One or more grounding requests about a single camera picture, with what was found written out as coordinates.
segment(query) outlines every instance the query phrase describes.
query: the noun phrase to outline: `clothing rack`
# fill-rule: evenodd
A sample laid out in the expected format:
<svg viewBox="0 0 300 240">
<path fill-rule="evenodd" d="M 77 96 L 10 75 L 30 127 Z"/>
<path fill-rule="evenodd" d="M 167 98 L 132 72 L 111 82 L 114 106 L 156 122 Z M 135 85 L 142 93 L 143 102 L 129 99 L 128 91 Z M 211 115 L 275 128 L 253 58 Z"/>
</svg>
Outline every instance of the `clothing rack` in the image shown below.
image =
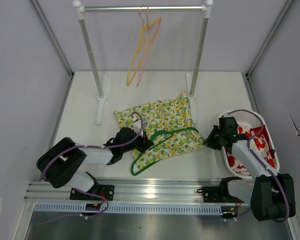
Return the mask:
<svg viewBox="0 0 300 240">
<path fill-rule="evenodd" d="M 79 19 L 84 43 L 86 46 L 86 50 L 89 56 L 89 61 L 92 68 L 92 73 L 94 76 L 95 84 L 98 91 L 98 108 L 96 113 L 96 124 L 100 125 L 102 123 L 102 117 L 104 112 L 104 105 L 106 100 L 106 88 L 107 88 L 107 80 L 108 77 L 106 74 L 102 76 L 102 81 L 100 81 L 95 57 L 91 48 L 88 31 L 85 23 L 84 14 L 85 13 L 98 13 L 98 12 L 146 12 L 147 10 L 149 12 L 180 12 L 180 11 L 200 11 L 203 12 L 203 20 L 201 25 L 201 31 L 200 31 L 200 38 L 199 38 L 199 45 L 196 52 L 195 57 L 195 64 L 194 64 L 194 70 L 192 74 L 187 73 L 185 75 L 186 82 L 187 82 L 187 90 L 188 90 L 188 97 L 190 100 L 190 108 L 191 108 L 191 115 L 193 123 L 197 123 L 197 108 L 195 106 L 195 88 L 198 78 L 198 71 L 200 67 L 200 61 L 206 36 L 206 30 L 208 25 L 208 20 L 210 17 L 211 8 L 213 5 L 213 0 L 205 0 L 205 3 L 200 6 L 83 6 L 82 3 L 79 0 L 75 0 L 73 2 L 73 6 L 76 9 L 76 13 Z"/>
</svg>

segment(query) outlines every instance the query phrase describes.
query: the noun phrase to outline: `vertical pole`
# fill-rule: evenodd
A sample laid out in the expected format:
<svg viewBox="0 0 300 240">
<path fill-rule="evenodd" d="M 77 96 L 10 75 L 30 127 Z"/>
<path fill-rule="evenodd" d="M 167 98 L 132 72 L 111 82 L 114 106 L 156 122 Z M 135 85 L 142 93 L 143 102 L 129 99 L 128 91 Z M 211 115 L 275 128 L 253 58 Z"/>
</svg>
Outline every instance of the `vertical pole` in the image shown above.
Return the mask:
<svg viewBox="0 0 300 240">
<path fill-rule="evenodd" d="M 198 50 L 196 52 L 194 70 L 193 70 L 192 81 L 191 81 L 191 88 L 190 88 L 190 92 L 189 92 L 190 97 L 193 97 L 195 95 L 198 71 L 199 71 L 199 67 L 200 67 L 200 61 L 201 61 L 202 51 L 203 51 L 205 37 L 206 37 L 208 20 L 210 17 L 210 11 L 211 11 L 211 7 L 212 7 L 213 3 L 214 3 L 213 0 L 206 0 L 205 4 L 204 4 L 206 6 L 207 10 L 204 13 L 203 21 L 202 21 L 202 25 L 201 25 L 199 45 L 198 45 Z"/>
<path fill-rule="evenodd" d="M 92 52 L 92 48 L 91 48 L 91 44 L 89 41 L 89 36 L 88 36 L 88 31 L 86 28 L 86 23 L 85 23 L 85 18 L 83 15 L 83 11 L 84 11 L 84 7 L 82 6 L 81 2 L 78 0 L 75 0 L 73 2 L 73 6 L 76 9 L 76 13 L 78 15 L 78 19 L 79 19 L 79 23 L 80 23 L 80 27 L 81 27 L 81 31 L 82 31 L 82 35 L 83 35 L 83 39 L 84 39 L 84 43 L 86 46 L 86 50 L 88 52 L 88 56 L 89 56 L 89 60 L 90 60 L 90 64 L 91 64 L 91 68 L 92 68 L 92 72 L 93 72 L 93 76 L 94 76 L 94 80 L 95 80 L 95 84 L 96 84 L 96 88 L 98 90 L 98 99 L 105 99 L 106 96 L 104 95 L 102 86 L 101 86 L 101 81 L 99 78 L 99 74 L 98 74 L 98 70 L 96 67 L 96 61 L 95 61 L 95 57 L 94 57 L 94 53 Z"/>
</svg>

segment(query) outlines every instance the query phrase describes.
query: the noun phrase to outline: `perforated metal strip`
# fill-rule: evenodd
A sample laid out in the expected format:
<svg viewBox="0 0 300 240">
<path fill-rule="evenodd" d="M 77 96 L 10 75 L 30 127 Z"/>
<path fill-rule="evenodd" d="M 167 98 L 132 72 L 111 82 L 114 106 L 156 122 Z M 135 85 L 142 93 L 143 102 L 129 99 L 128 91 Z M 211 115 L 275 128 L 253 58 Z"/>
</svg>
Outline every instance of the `perforated metal strip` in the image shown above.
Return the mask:
<svg viewBox="0 0 300 240">
<path fill-rule="evenodd" d="M 93 213 L 86 210 L 86 203 L 39 202 L 35 211 Z M 222 215 L 218 205 L 166 205 L 110 203 L 107 213 L 115 214 L 177 214 L 177 215 Z"/>
</svg>

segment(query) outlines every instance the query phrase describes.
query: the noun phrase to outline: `gray floor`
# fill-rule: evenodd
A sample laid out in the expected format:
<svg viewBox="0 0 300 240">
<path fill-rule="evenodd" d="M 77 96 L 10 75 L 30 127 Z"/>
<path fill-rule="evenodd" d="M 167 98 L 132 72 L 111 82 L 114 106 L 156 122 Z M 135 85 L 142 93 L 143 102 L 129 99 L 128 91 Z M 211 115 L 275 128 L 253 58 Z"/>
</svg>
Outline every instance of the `gray floor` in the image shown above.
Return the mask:
<svg viewBox="0 0 300 240">
<path fill-rule="evenodd" d="M 195 215 L 114 214 L 85 220 L 61 212 L 32 215 L 27 240 L 291 240 L 287 224 L 258 222 L 249 213 L 237 222 Z"/>
</svg>

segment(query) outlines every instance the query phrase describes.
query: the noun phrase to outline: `yellow hanger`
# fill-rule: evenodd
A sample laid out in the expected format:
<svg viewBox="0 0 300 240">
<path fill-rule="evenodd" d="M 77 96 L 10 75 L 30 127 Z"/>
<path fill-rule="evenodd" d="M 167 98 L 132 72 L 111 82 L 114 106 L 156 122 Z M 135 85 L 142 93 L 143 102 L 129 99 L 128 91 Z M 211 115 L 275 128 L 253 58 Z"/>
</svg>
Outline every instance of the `yellow hanger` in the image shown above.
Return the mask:
<svg viewBox="0 0 300 240">
<path fill-rule="evenodd" d="M 130 64 L 130 68 L 129 68 L 128 74 L 126 76 L 126 85 L 127 86 L 130 86 L 130 84 L 133 81 L 133 79 L 134 79 L 137 71 L 139 70 L 140 66 L 143 64 L 144 57 L 147 55 L 150 47 L 152 46 L 152 44 L 153 44 L 153 42 L 154 42 L 154 40 L 156 38 L 156 35 L 158 33 L 160 24 L 161 24 L 161 17 L 158 17 L 151 24 L 148 24 L 148 13 L 147 13 L 147 24 L 143 24 L 142 25 L 142 28 L 141 28 L 141 31 L 140 31 L 140 34 L 139 34 L 139 38 L 138 38 L 138 44 L 137 44 L 137 47 L 136 47 L 136 50 L 135 50 L 132 62 Z M 138 63 L 137 67 L 135 68 L 132 77 L 130 78 L 130 73 L 131 73 L 132 67 L 134 66 L 134 63 L 136 61 L 137 55 L 142 50 L 142 48 L 145 45 L 145 43 L 148 42 L 149 33 L 155 27 L 155 25 L 157 25 L 157 28 L 156 28 L 156 30 L 155 30 L 155 32 L 154 32 L 154 34 L 153 34 L 153 36 L 152 36 L 149 44 L 147 45 L 147 47 L 144 50 L 143 57 L 141 58 L 141 60 Z"/>
</svg>

